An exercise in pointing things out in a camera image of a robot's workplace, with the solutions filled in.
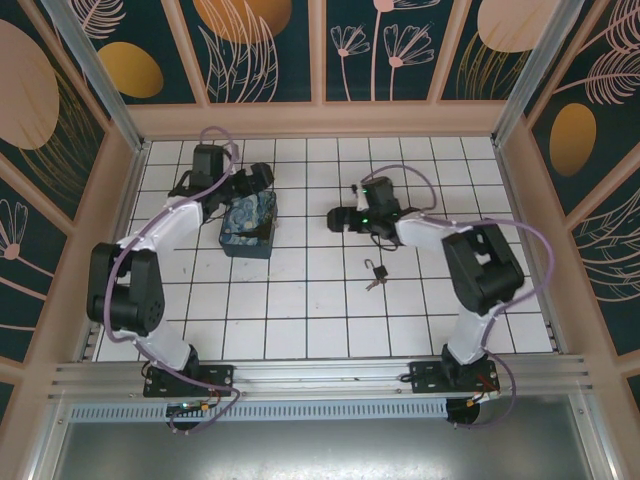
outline mounting plate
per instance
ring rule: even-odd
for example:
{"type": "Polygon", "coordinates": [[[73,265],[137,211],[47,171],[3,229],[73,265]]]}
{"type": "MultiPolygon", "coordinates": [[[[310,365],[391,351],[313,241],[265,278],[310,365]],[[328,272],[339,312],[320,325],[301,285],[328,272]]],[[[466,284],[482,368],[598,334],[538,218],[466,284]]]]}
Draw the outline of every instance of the mounting plate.
{"type": "Polygon", "coordinates": [[[460,385],[452,386],[444,375],[440,360],[434,360],[431,362],[411,362],[407,377],[411,379],[413,393],[469,393],[473,395],[474,392],[486,389],[478,375],[481,375],[496,390],[500,389],[496,364],[491,360],[479,362],[474,373],[475,375],[471,376],[469,380],[460,382],[460,385]]]}
{"type": "MultiPolygon", "coordinates": [[[[233,365],[200,365],[196,380],[212,385],[233,386],[233,365]]],[[[231,392],[218,391],[221,397],[228,397],[231,392]]],[[[182,398],[210,396],[206,388],[178,380],[164,370],[149,367],[145,375],[145,384],[142,395],[145,398],[182,398]]]]}

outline blue box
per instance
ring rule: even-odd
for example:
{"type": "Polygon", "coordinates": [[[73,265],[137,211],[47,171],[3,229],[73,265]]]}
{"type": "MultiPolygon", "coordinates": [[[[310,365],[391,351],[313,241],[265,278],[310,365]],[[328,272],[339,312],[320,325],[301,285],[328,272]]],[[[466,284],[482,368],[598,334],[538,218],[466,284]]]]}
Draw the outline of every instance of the blue box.
{"type": "Polygon", "coordinates": [[[220,245],[228,257],[271,258],[278,206],[276,194],[260,192],[235,200],[220,229],[220,245]]]}

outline white tile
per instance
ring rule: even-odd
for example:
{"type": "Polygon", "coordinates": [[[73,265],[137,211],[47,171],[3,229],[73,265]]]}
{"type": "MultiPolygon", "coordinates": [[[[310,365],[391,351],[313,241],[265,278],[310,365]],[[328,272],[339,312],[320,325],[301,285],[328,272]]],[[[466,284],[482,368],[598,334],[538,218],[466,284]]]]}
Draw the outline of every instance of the white tile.
{"type": "Polygon", "coordinates": [[[273,163],[275,158],[275,140],[245,140],[242,163],[273,163]]]}
{"type": "Polygon", "coordinates": [[[189,283],[195,250],[174,250],[160,257],[160,273],[165,283],[189,283]]]}
{"type": "MultiPolygon", "coordinates": [[[[444,202],[440,187],[434,187],[436,192],[436,206],[429,213],[444,213],[444,202]]],[[[412,207],[426,208],[433,206],[433,193],[428,187],[408,187],[409,201],[412,207]]]]}
{"type": "Polygon", "coordinates": [[[547,326],[539,313],[509,313],[509,325],[517,353],[551,352],[547,326]]]}
{"type": "Polygon", "coordinates": [[[460,302],[453,290],[450,279],[427,279],[424,282],[424,296],[427,300],[429,315],[458,313],[460,302]]]}
{"type": "Polygon", "coordinates": [[[274,248],[269,262],[269,281],[306,280],[307,254],[304,248],[274,248]]]}
{"type": "Polygon", "coordinates": [[[431,355],[427,317],[389,317],[391,355],[431,355]]]}
{"type": "Polygon", "coordinates": [[[148,165],[140,190],[171,190],[177,168],[177,165],[148,165]]]}
{"type": "MultiPolygon", "coordinates": [[[[411,167],[412,169],[418,170],[422,173],[427,180],[431,182],[432,185],[438,185],[438,174],[436,172],[436,162],[433,160],[423,160],[421,162],[404,162],[406,167],[411,167]]],[[[407,185],[412,187],[424,187],[426,186],[426,182],[416,173],[407,170],[407,185]]]]}
{"type": "Polygon", "coordinates": [[[220,246],[221,228],[221,218],[202,225],[200,227],[200,236],[198,237],[198,248],[222,248],[220,246]]]}
{"type": "Polygon", "coordinates": [[[184,340],[195,347],[200,360],[221,360],[224,321],[187,322],[184,340]]]}
{"type": "Polygon", "coordinates": [[[307,215],[326,215],[340,206],[339,188],[310,188],[307,190],[307,215]]]}
{"type": "Polygon", "coordinates": [[[493,324],[487,339],[487,348],[492,353],[513,353],[513,342],[506,316],[500,315],[493,324]]]}
{"type": "Polygon", "coordinates": [[[189,297],[189,320],[224,320],[227,316],[226,283],[194,283],[189,297]]]}
{"type": "Polygon", "coordinates": [[[307,191],[304,188],[276,188],[275,191],[279,217],[304,217],[307,214],[307,191]]]}
{"type": "Polygon", "coordinates": [[[344,282],[309,282],[307,317],[344,317],[344,282]]]}
{"type": "Polygon", "coordinates": [[[339,138],[338,152],[341,162],[370,160],[368,138],[339,138]]]}
{"type": "Polygon", "coordinates": [[[307,187],[339,187],[337,163],[310,163],[307,165],[307,187]]]}
{"type": "Polygon", "coordinates": [[[227,319],[265,318],[267,316],[266,283],[232,283],[229,288],[227,319]]]}
{"type": "Polygon", "coordinates": [[[511,212],[507,192],[503,186],[475,187],[475,190],[482,213],[511,212]]]}
{"type": "Polygon", "coordinates": [[[372,160],[402,160],[398,137],[370,138],[372,160]]]}
{"type": "MultiPolygon", "coordinates": [[[[513,215],[510,213],[491,213],[483,215],[482,218],[513,220],[513,215]]],[[[502,230],[502,234],[504,235],[504,238],[507,239],[507,242],[520,243],[520,235],[518,235],[518,229],[516,227],[511,225],[500,225],[500,230],[502,230]]]]}
{"type": "Polygon", "coordinates": [[[305,358],[306,336],[305,320],[267,320],[265,358],[305,358]]]}
{"type": "Polygon", "coordinates": [[[511,251],[516,257],[516,260],[518,260],[518,263],[520,264],[520,268],[522,269],[522,272],[525,275],[529,275],[531,272],[529,271],[529,264],[527,263],[527,257],[525,257],[524,255],[524,249],[522,248],[522,245],[520,245],[519,243],[516,243],[516,244],[510,245],[510,247],[511,247],[511,251]]]}
{"type": "Polygon", "coordinates": [[[187,318],[191,286],[187,283],[165,283],[162,289],[164,291],[164,316],[162,318],[166,320],[184,320],[187,318]]]}
{"type": "Polygon", "coordinates": [[[344,318],[310,318],[307,321],[309,358],[345,358],[347,321],[344,318]]]}
{"type": "Polygon", "coordinates": [[[266,282],[269,276],[269,260],[262,258],[233,259],[232,282],[266,282]]]}
{"type": "Polygon", "coordinates": [[[373,270],[367,268],[364,264],[367,259],[371,260],[376,267],[380,265],[378,247],[345,247],[344,266],[346,279],[373,281],[375,278],[373,270]]]}
{"type": "Polygon", "coordinates": [[[442,187],[447,213],[477,213],[478,204],[473,187],[442,187]]]}
{"type": "Polygon", "coordinates": [[[341,248],[310,248],[307,256],[309,280],[342,280],[344,278],[341,248]]]}
{"type": "Polygon", "coordinates": [[[389,280],[397,278],[420,278],[418,255],[413,247],[399,247],[395,252],[382,251],[382,264],[389,280]]]}
{"type": "Polygon", "coordinates": [[[390,354],[385,317],[350,318],[347,321],[351,357],[386,357],[390,354]]]}
{"type": "Polygon", "coordinates": [[[380,168],[393,166],[395,168],[389,168],[384,170],[376,175],[376,177],[387,177],[391,180],[391,183],[394,187],[403,187],[407,184],[407,180],[404,177],[404,165],[402,164],[402,160],[391,160],[386,162],[373,162],[373,171],[379,170],[380,168]]]}
{"type": "Polygon", "coordinates": [[[162,210],[167,201],[167,192],[140,192],[133,218],[146,220],[162,210]]]}
{"type": "Polygon", "coordinates": [[[495,158],[489,137],[462,137],[462,145],[469,160],[495,158]]]}
{"type": "Polygon", "coordinates": [[[429,332],[431,333],[431,345],[433,354],[440,355],[442,347],[449,342],[449,338],[456,328],[457,315],[429,315],[429,332]]]}
{"type": "Polygon", "coordinates": [[[304,318],[307,289],[304,282],[270,282],[268,318],[304,318]]]}
{"type": "Polygon", "coordinates": [[[350,280],[347,282],[347,316],[377,317],[386,315],[384,288],[382,285],[367,291],[370,280],[350,280]]]}
{"type": "Polygon", "coordinates": [[[340,162],[340,186],[357,185],[370,173],[370,162],[340,162]]]}
{"type": "Polygon", "coordinates": [[[276,188],[304,188],[307,185],[306,163],[283,163],[276,167],[276,188]]]}
{"type": "Polygon", "coordinates": [[[182,142],[153,142],[147,165],[177,165],[182,142]]]}
{"type": "Polygon", "coordinates": [[[266,320],[227,321],[225,360],[262,360],[266,320]]]}
{"type": "Polygon", "coordinates": [[[392,280],[385,285],[389,315],[424,315],[420,280],[392,280]]]}
{"type": "MultiPolygon", "coordinates": [[[[520,287],[516,294],[514,295],[514,299],[521,297],[522,295],[533,290],[533,282],[531,281],[531,277],[525,277],[524,285],[520,287]]],[[[507,310],[507,313],[517,312],[517,313],[536,313],[540,311],[540,303],[538,303],[538,298],[536,296],[532,298],[528,298],[524,302],[518,303],[507,310]]]]}
{"type": "Polygon", "coordinates": [[[466,160],[436,162],[440,185],[471,185],[466,160]]]}
{"type": "Polygon", "coordinates": [[[431,137],[431,145],[436,160],[464,159],[462,144],[458,137],[431,137]]]}
{"type": "Polygon", "coordinates": [[[138,351],[131,342],[113,343],[102,335],[98,352],[99,362],[132,362],[138,360],[138,351]]]}
{"type": "Polygon", "coordinates": [[[198,250],[194,282],[228,282],[231,259],[222,250],[198,250]]]}
{"type": "Polygon", "coordinates": [[[279,218],[273,237],[274,247],[304,247],[307,220],[301,217],[279,218]]]}
{"type": "Polygon", "coordinates": [[[327,227],[327,219],[325,217],[309,217],[307,219],[307,223],[307,244],[310,247],[342,246],[342,235],[329,230],[327,227]]]}
{"type": "Polygon", "coordinates": [[[307,139],[307,161],[335,162],[338,160],[338,140],[335,138],[307,139]]]}
{"type": "Polygon", "coordinates": [[[419,248],[418,257],[420,258],[422,278],[447,278],[451,276],[444,250],[434,251],[428,248],[419,248]]]}
{"type": "Polygon", "coordinates": [[[279,138],[276,140],[276,162],[305,162],[307,141],[304,138],[279,138]]]}
{"type": "Polygon", "coordinates": [[[502,176],[495,160],[469,162],[474,185],[502,185],[502,176]]]}
{"type": "Polygon", "coordinates": [[[429,137],[402,137],[400,145],[402,146],[402,158],[405,161],[433,159],[429,137]]]}

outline yellow oval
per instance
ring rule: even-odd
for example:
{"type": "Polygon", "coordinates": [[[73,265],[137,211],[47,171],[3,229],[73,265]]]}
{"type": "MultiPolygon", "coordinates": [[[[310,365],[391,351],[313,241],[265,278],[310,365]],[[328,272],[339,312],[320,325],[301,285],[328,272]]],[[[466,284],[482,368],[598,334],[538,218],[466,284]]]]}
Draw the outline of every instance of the yellow oval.
{"type": "Polygon", "coordinates": [[[483,0],[478,35],[497,52],[526,52],[538,43],[558,0],[483,0]]]}
{"type": "Polygon", "coordinates": [[[0,20],[0,138],[35,150],[58,124],[60,96],[56,72],[31,37],[0,20]]]}
{"type": "Polygon", "coordinates": [[[596,117],[580,103],[570,103],[556,116],[551,128],[551,165],[570,177],[587,163],[596,143],[596,117]]]}
{"type": "Polygon", "coordinates": [[[233,43],[257,43],[265,40],[260,30],[262,18],[272,36],[284,30],[291,18],[291,0],[193,0],[198,15],[213,33],[233,43]],[[257,23],[252,24],[245,2],[257,23]]]}
{"type": "Polygon", "coordinates": [[[164,86],[162,70],[151,55],[127,42],[113,42],[98,56],[119,92],[135,98],[157,95],[164,86]]]}

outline white grid floor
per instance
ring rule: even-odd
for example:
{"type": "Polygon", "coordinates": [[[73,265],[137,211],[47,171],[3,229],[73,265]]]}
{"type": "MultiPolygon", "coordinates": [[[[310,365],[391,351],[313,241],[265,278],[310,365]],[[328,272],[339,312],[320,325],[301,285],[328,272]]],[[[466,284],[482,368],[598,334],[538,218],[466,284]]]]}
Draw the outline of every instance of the white grid floor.
{"type": "MultiPolygon", "coordinates": [[[[155,142],[131,221],[140,228],[189,169],[197,142],[155,142]]],[[[367,235],[332,233],[326,213],[355,205],[349,188],[388,164],[405,164],[436,185],[434,214],[457,220],[513,218],[494,152],[482,137],[266,139],[238,141],[243,167],[270,163],[278,228],[270,260],[230,259],[218,243],[221,220],[204,225],[161,261],[165,318],[202,360],[389,357],[439,354],[458,310],[444,257],[415,248],[375,247],[367,235]],[[371,259],[389,272],[370,292],[371,259]]],[[[401,169],[384,172],[403,207],[430,192],[401,169]]],[[[505,236],[525,274],[515,229],[505,236]]],[[[523,289],[530,289],[527,277],[523,289]]],[[[537,300],[514,307],[488,343],[496,353],[552,351],[537,300]]],[[[137,360],[130,344],[98,339],[94,359],[137,360]]]]}

